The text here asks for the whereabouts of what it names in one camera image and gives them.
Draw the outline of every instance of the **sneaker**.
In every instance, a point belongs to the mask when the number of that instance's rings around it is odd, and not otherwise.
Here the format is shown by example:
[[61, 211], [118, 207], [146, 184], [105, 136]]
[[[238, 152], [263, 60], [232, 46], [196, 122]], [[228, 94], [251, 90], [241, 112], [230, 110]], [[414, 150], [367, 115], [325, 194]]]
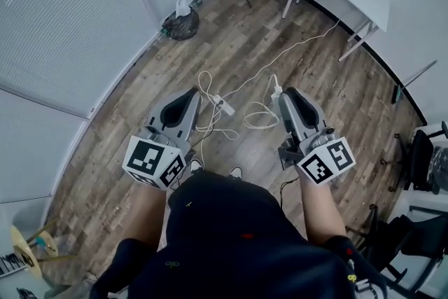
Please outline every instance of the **sneaker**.
[[195, 174], [198, 171], [202, 171], [204, 169], [204, 166], [202, 166], [201, 161], [196, 160], [196, 158], [193, 158], [190, 162], [190, 172], [191, 174]]
[[240, 166], [235, 166], [230, 171], [229, 177], [236, 179], [238, 181], [243, 180], [243, 169]]

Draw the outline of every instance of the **stool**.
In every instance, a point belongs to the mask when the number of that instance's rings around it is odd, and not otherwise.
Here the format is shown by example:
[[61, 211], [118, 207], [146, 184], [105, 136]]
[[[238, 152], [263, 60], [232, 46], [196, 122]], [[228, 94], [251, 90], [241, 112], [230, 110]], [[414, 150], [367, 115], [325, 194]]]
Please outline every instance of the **stool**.
[[[13, 248], [15, 255], [23, 260], [29, 271], [38, 279], [42, 278], [41, 266], [39, 263], [53, 262], [56, 260], [64, 260], [74, 258], [76, 256], [59, 256], [56, 243], [53, 237], [46, 230], [54, 225], [56, 220], [49, 222], [49, 224], [42, 227], [34, 233], [29, 239], [25, 240], [22, 233], [13, 225], [10, 229], [11, 239], [13, 241]], [[37, 259], [32, 248], [41, 246], [47, 253], [47, 258]]]

